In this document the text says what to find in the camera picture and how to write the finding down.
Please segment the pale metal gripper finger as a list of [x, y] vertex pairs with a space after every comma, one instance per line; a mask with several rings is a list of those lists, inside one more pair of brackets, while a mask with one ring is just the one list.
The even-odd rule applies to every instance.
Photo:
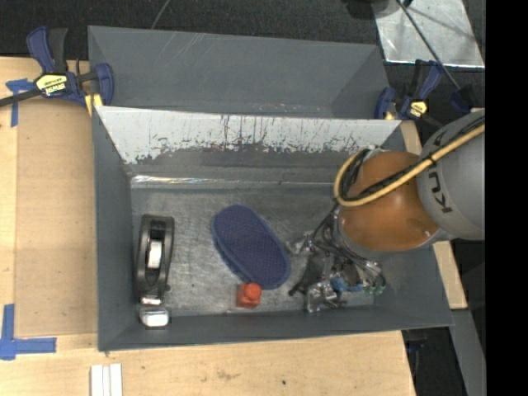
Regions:
[[294, 296], [297, 292], [305, 295], [309, 288], [321, 281], [321, 261], [319, 257], [309, 258], [301, 279], [288, 291], [288, 296]]
[[310, 314], [323, 309], [343, 308], [346, 304], [342, 293], [335, 291], [331, 286], [313, 286], [304, 297], [304, 310]]

